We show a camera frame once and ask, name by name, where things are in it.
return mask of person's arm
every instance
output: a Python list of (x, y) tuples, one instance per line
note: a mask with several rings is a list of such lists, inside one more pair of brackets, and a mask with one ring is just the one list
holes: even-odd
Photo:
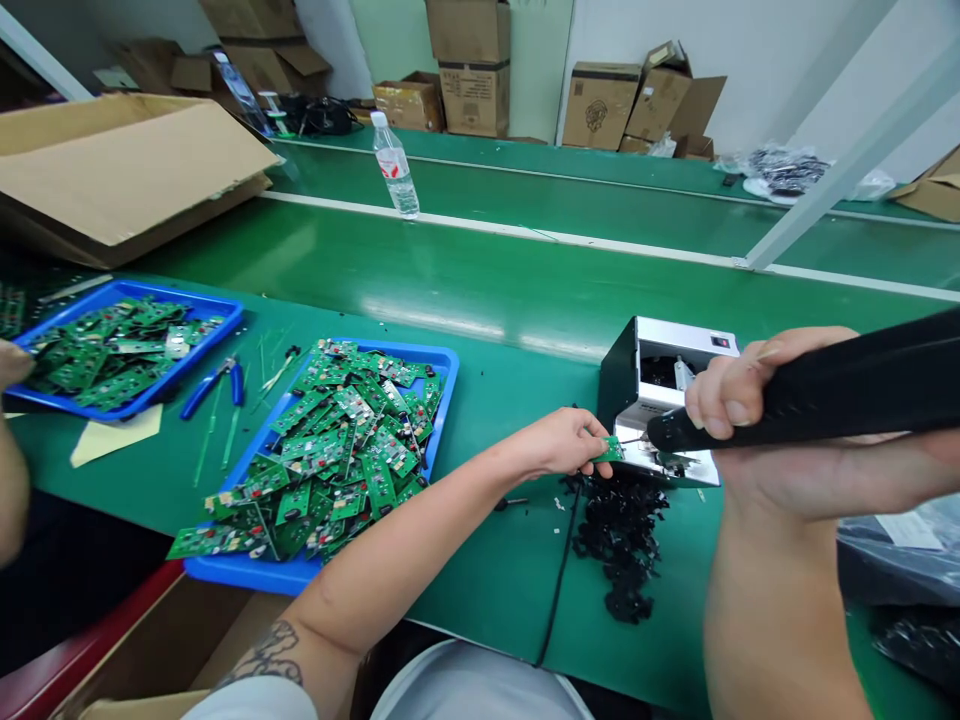
[[(777, 367), (854, 335), (791, 330), (713, 361), (687, 392), (691, 420), (730, 437), (759, 421)], [(873, 717), (847, 644), (836, 519), (960, 490), (960, 432), (872, 440), (714, 452), (726, 495), (704, 642), (717, 720)]]
[[(586, 410), (563, 408), (434, 483), (324, 567), (220, 687), (280, 675), (304, 687), (320, 718), (332, 717), (361, 658), (403, 618), (500, 498), (548, 473), (592, 473), (589, 458), (605, 452), (598, 437), (607, 434)], [(597, 469), (612, 474), (608, 463)]]
[(27, 527), (30, 480), (27, 463), (3, 417), (2, 393), (33, 369), (33, 359), (13, 343), (0, 340), (0, 569), (20, 554)]

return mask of pliers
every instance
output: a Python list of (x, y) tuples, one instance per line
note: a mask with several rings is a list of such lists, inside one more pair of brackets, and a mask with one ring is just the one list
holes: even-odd
[(243, 368), (240, 367), (237, 356), (231, 355), (220, 363), (220, 367), (200, 381), (197, 389), (193, 391), (193, 395), (187, 400), (187, 404), (184, 405), (183, 411), (180, 413), (181, 420), (189, 420), (193, 417), (197, 408), (200, 407), (200, 403), (210, 394), (210, 391), (213, 390), (213, 386), (217, 384), (220, 376), (225, 373), (230, 374), (230, 384), (233, 389), (233, 404), (237, 407), (243, 405)]

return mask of plastic bag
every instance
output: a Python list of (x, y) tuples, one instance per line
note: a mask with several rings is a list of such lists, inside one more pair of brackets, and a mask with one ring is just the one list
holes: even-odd
[(650, 152), (648, 152), (647, 155), (651, 157), (673, 157), (676, 151), (677, 141), (671, 139), (670, 133), (667, 132), (658, 142), (651, 146)]
[[(750, 153), (721, 155), (714, 168), (724, 173), (739, 173), (754, 182), (744, 189), (773, 202), (792, 205), (808, 192), (833, 165), (817, 157), (812, 147), (791, 148), (767, 143)], [(847, 200), (879, 200), (896, 187), (883, 170), (873, 170), (846, 196)]]
[(895, 545), (872, 515), (840, 523), (837, 549), (844, 597), (866, 605), (960, 607), (960, 494), (932, 500), (913, 512), (943, 550)]
[(960, 614), (943, 608), (911, 608), (874, 631), (874, 647), (960, 698)]
[(896, 181), (883, 170), (877, 169), (867, 173), (867, 176), (857, 183), (853, 192), (848, 193), (844, 200), (873, 202), (884, 197), (897, 186)]

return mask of silver machine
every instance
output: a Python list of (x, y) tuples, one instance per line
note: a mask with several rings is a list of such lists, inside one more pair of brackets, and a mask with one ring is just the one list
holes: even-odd
[(600, 364), (597, 417), (623, 449), (618, 471), (676, 487), (719, 487), (709, 450), (657, 452), (644, 438), (651, 418), (682, 407), (684, 390), (714, 357), (739, 357), (732, 333), (634, 317)]

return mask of black cable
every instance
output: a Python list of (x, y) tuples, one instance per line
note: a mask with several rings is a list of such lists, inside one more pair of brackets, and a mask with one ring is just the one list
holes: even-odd
[(550, 604), (550, 615), (547, 620), (547, 633), (543, 638), (543, 644), (540, 646), (540, 654), (534, 667), (543, 667), (543, 661), (547, 657), (547, 650), (550, 648), (550, 638), (553, 636), (553, 625), (557, 619), (557, 607), (560, 604), (560, 589), (563, 586), (563, 573), (567, 567), (567, 557), (570, 555), (570, 545), (573, 543), (573, 528), (577, 522), (577, 507), (580, 505), (580, 493), (583, 491), (583, 484), (587, 481), (583, 473), (577, 473), (577, 492), (573, 497), (573, 506), (570, 508), (570, 524), (567, 526), (567, 540), (563, 545), (563, 557), (560, 559), (560, 570), (557, 572), (557, 585), (553, 589), (553, 602)]

